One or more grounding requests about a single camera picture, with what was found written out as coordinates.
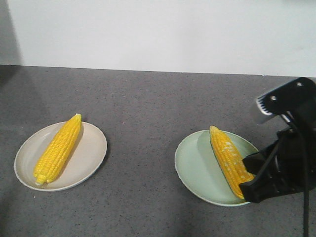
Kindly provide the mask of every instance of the light green plate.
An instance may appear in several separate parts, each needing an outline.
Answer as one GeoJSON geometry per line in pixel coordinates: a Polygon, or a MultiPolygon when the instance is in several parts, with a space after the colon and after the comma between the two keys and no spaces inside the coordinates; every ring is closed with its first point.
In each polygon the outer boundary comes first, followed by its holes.
{"type": "MultiPolygon", "coordinates": [[[[243,157],[258,151],[242,137],[225,133],[243,157]]],[[[195,132],[179,144],[175,154],[175,167],[183,184],[204,201],[219,206],[248,204],[236,197],[229,187],[213,153],[209,130],[195,132]]]]}

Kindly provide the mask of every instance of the white wall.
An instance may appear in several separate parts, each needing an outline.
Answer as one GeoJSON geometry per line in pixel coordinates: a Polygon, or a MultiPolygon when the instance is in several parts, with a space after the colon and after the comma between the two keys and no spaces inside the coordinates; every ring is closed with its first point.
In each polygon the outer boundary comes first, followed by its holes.
{"type": "Polygon", "coordinates": [[[316,77],[313,0],[0,4],[0,64],[316,77]]]}

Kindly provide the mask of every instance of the yellow corn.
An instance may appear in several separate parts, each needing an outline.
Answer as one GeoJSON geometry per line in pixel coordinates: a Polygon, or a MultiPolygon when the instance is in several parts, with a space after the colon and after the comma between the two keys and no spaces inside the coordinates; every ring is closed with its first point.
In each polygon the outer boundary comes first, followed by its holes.
{"type": "Polygon", "coordinates": [[[80,128],[81,115],[76,114],[57,132],[34,167],[37,185],[53,182],[58,177],[75,145],[80,128]]]}
{"type": "Polygon", "coordinates": [[[210,136],[213,151],[229,186],[237,197],[243,199],[239,184],[252,180],[253,175],[247,172],[242,156],[225,132],[210,126],[210,136]]]}

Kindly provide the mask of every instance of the gray countertop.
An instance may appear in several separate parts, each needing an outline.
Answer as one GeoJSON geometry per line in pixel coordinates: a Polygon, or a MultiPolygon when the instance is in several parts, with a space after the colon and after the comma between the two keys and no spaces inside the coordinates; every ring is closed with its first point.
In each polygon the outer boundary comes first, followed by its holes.
{"type": "MultiPolygon", "coordinates": [[[[255,96],[293,78],[0,66],[0,236],[288,237],[302,235],[303,195],[220,207],[193,195],[174,155],[189,134],[215,125],[262,149],[285,128],[256,125],[255,96]],[[15,155],[32,134],[74,113],[107,137],[104,162],[60,192],[23,186],[15,155]]],[[[310,236],[315,191],[311,191],[310,236]]]]}

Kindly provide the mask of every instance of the black cable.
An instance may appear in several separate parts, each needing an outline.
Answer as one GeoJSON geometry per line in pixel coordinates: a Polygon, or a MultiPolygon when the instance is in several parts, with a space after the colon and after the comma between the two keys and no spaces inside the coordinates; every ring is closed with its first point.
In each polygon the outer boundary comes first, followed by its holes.
{"type": "Polygon", "coordinates": [[[306,149],[306,141],[302,132],[298,129],[289,115],[281,115],[282,119],[291,126],[299,135],[303,153],[303,175],[304,175],[304,197],[303,197],[303,237],[309,236],[309,206],[310,206],[310,190],[309,190],[309,161],[306,149]]]}

